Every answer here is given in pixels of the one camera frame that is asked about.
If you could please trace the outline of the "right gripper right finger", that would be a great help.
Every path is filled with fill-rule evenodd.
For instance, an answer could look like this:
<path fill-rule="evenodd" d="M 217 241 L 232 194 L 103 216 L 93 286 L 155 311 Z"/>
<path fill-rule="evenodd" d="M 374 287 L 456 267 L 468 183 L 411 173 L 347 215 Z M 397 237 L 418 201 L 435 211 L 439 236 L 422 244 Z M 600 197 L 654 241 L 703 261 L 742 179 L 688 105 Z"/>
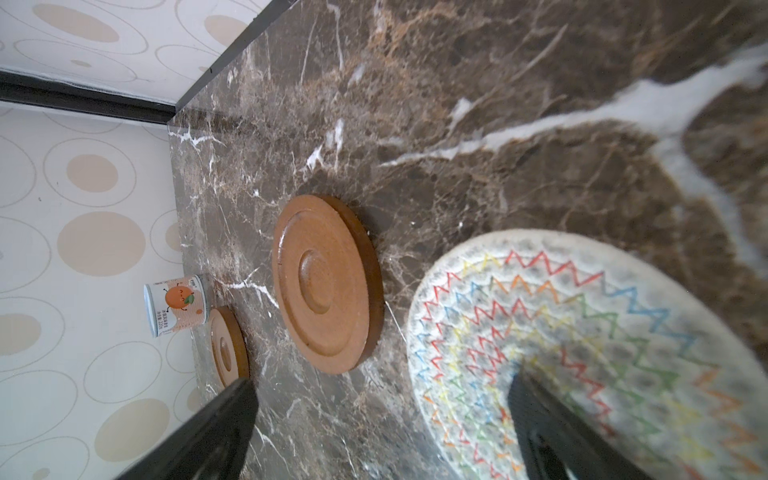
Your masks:
<path fill-rule="evenodd" d="M 514 376 L 507 401 L 528 478 L 649 477 L 527 372 Z"/>

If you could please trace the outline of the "dark wooden coaster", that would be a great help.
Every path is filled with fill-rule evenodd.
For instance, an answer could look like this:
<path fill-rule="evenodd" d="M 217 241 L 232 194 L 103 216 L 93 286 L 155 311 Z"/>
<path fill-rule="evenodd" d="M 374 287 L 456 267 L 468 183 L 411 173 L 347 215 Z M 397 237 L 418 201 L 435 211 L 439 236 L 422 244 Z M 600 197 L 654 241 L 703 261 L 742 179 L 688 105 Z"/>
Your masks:
<path fill-rule="evenodd" d="M 224 387 L 250 376 L 247 348 L 234 313 L 226 307 L 210 310 L 214 365 Z"/>

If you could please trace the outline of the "white woven coaster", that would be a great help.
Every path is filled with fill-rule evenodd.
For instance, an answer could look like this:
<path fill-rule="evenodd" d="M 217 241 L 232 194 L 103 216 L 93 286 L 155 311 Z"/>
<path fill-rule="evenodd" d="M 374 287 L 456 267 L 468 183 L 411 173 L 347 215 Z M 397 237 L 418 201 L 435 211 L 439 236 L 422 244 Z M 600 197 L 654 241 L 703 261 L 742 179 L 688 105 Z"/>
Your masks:
<path fill-rule="evenodd" d="M 657 479 L 763 479 L 767 375 L 693 294 L 611 245 L 513 229 L 442 256 L 408 314 L 417 404 L 465 479 L 522 479 L 507 396 L 530 373 Z"/>

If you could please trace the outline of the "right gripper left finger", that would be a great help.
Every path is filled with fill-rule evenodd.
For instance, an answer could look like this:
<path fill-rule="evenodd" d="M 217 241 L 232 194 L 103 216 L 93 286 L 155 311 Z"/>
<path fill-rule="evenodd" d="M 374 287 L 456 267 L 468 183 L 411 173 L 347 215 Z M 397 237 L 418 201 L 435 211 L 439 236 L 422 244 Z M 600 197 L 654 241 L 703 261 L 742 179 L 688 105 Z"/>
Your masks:
<path fill-rule="evenodd" d="M 240 378 L 200 409 L 122 479 L 237 479 L 258 412 L 249 378 Z"/>

